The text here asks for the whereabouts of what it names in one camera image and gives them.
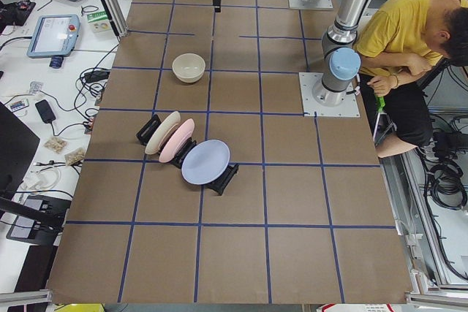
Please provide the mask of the near blue teach pendant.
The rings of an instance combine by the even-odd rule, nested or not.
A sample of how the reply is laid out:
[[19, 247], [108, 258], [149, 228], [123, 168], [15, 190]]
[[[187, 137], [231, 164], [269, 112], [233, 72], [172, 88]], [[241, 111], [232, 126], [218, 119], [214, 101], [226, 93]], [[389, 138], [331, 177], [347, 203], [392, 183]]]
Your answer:
[[78, 40], [79, 30], [80, 19], [77, 15], [42, 15], [37, 20], [27, 56], [68, 56]]

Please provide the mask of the black plate rack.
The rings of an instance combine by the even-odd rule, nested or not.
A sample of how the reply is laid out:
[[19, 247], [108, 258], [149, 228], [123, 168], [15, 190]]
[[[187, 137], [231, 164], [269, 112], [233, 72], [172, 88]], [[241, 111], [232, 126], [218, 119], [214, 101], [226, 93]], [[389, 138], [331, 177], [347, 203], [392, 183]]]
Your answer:
[[[146, 149], [146, 145], [147, 145], [149, 139], [151, 138], [152, 134], [155, 132], [156, 128], [160, 125], [160, 123], [163, 122], [163, 120], [160, 119], [158, 115], [153, 115], [146, 122], [146, 124], [144, 124], [143, 127], [137, 132], [136, 138], [140, 142], [140, 144], [145, 146], [145, 149]], [[175, 167], [177, 167], [177, 168], [179, 168], [181, 170], [182, 164], [183, 164], [183, 161], [184, 161], [186, 155], [191, 151], [191, 149], [193, 149], [195, 146], [197, 146], [199, 144], [200, 143], [198, 143], [196, 140], [194, 140], [192, 138], [192, 136], [191, 136], [184, 143], [184, 145], [182, 146], [180, 151], [177, 152], [175, 157], [171, 161], [169, 161], [168, 163], [172, 164], [173, 166], [175, 166]], [[215, 191], [218, 195], [223, 195], [225, 188], [227, 187], [229, 182], [232, 180], [233, 176], [237, 173], [238, 168], [239, 168], [238, 164], [231, 165], [230, 162], [229, 162], [229, 164], [227, 165], [227, 169], [216, 180], [213, 180], [210, 183], [207, 183], [207, 184], [204, 184], [204, 185], [198, 185], [198, 186], [205, 186], [206, 188]]]

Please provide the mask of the cream ceramic bowl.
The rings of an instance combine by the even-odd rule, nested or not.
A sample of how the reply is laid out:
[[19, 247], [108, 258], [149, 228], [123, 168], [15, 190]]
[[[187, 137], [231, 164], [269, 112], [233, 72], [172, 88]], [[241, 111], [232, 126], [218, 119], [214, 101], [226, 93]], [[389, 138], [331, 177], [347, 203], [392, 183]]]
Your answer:
[[184, 53], [173, 60], [172, 71], [183, 83], [197, 82], [205, 72], [205, 60], [195, 53]]

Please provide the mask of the black monitor stand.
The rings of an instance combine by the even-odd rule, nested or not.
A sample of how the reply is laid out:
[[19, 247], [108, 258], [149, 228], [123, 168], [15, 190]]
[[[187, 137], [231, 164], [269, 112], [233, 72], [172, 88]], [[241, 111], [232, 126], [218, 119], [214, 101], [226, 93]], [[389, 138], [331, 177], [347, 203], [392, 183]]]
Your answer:
[[15, 216], [6, 239], [51, 246], [63, 230], [71, 202], [45, 195], [27, 196], [23, 204], [12, 198], [18, 193], [39, 146], [39, 137], [8, 107], [1, 106], [1, 214]]

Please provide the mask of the cream plate in rack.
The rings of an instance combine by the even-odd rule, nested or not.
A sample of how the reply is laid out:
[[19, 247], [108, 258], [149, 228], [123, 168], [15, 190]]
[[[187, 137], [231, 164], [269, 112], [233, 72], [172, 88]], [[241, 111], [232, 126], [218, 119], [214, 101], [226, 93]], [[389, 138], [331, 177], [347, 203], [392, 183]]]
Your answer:
[[171, 114], [169, 114], [152, 134], [146, 145], [145, 154], [154, 155], [160, 152], [165, 142], [167, 142], [170, 135], [180, 124], [180, 121], [181, 115], [179, 111], [173, 111]]

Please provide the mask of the green handled tool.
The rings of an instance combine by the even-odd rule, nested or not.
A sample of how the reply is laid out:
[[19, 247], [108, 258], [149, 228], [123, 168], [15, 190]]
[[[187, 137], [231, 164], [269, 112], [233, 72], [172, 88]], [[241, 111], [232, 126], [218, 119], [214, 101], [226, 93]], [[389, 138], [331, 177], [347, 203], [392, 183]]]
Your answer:
[[385, 109], [385, 98], [383, 96], [377, 96], [376, 97], [376, 106], [377, 106], [377, 114], [376, 114], [376, 118], [375, 118], [375, 122], [374, 122], [373, 135], [372, 135], [372, 138], [373, 138], [373, 141], [374, 141], [375, 145], [378, 144], [378, 142], [377, 142], [377, 130], [378, 130], [379, 122], [380, 122], [380, 116], [382, 115], [382, 113], [384, 112], [384, 109]]

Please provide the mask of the person in yellow shirt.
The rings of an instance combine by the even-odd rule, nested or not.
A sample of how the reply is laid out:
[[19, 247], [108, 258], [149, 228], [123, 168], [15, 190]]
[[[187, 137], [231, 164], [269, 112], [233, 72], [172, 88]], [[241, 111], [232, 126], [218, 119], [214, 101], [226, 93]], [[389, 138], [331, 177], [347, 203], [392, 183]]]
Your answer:
[[377, 98], [396, 125], [377, 147], [380, 158], [427, 146], [432, 123], [417, 81], [442, 58], [467, 65], [467, 0], [387, 0], [354, 44], [370, 126]]

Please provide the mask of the black power adapter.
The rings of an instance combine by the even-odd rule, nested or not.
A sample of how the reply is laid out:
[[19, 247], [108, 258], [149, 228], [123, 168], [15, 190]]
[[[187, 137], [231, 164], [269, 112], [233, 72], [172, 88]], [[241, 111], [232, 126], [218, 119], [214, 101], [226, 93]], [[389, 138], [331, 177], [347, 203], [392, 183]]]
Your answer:
[[47, 100], [43, 99], [35, 103], [37, 112], [44, 123], [52, 123], [56, 116]]

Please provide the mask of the green white small box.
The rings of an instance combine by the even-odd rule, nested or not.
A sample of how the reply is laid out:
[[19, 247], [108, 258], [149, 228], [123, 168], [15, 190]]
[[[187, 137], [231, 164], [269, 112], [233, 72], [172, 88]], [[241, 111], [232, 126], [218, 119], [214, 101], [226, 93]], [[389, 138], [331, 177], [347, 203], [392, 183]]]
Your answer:
[[86, 16], [86, 20], [94, 33], [100, 33], [112, 29], [105, 11], [89, 13]]

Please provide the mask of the pink plate in rack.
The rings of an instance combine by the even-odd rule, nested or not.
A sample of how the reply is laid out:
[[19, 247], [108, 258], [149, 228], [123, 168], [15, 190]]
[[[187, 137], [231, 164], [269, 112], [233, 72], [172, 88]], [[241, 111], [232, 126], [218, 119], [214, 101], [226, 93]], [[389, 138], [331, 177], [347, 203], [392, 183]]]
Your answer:
[[164, 148], [160, 152], [159, 162], [168, 163], [177, 152], [180, 151], [184, 143], [192, 136], [195, 130], [195, 122], [192, 118], [184, 121], [169, 138]]

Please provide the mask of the lavender blue plate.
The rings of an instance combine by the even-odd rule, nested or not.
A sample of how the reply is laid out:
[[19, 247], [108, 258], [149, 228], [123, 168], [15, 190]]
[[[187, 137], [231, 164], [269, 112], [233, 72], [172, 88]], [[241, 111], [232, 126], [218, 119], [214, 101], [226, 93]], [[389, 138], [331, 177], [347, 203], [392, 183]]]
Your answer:
[[206, 140], [186, 155], [181, 173], [185, 181], [204, 185], [216, 180], [230, 161], [230, 149], [221, 140]]

